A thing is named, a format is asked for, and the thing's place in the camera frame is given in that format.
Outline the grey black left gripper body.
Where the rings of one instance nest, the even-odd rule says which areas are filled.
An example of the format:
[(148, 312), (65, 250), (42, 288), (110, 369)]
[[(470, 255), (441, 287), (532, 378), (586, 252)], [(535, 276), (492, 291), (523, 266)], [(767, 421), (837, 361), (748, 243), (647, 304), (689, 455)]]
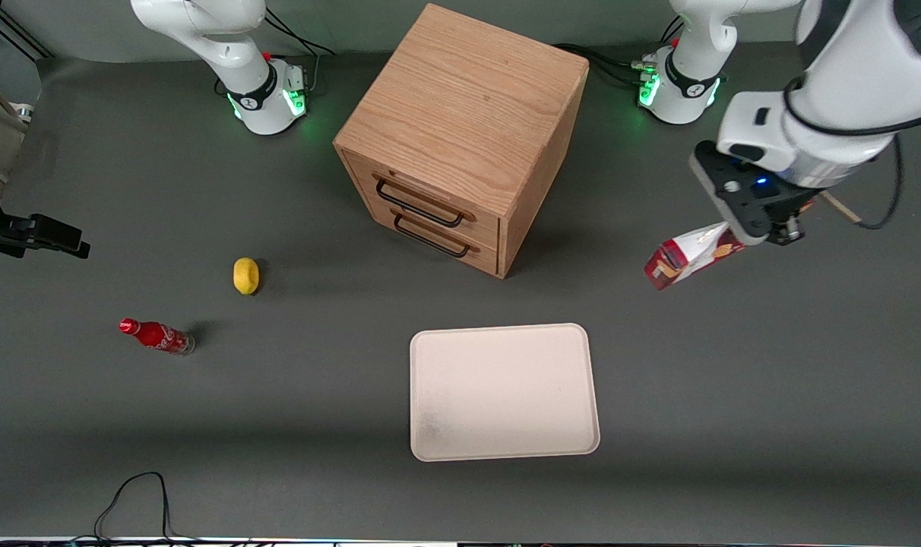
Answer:
[(800, 216), (815, 198), (815, 189), (791, 184), (753, 163), (724, 155), (713, 141), (694, 146), (690, 167), (735, 238), (747, 246), (768, 242), (772, 221)]

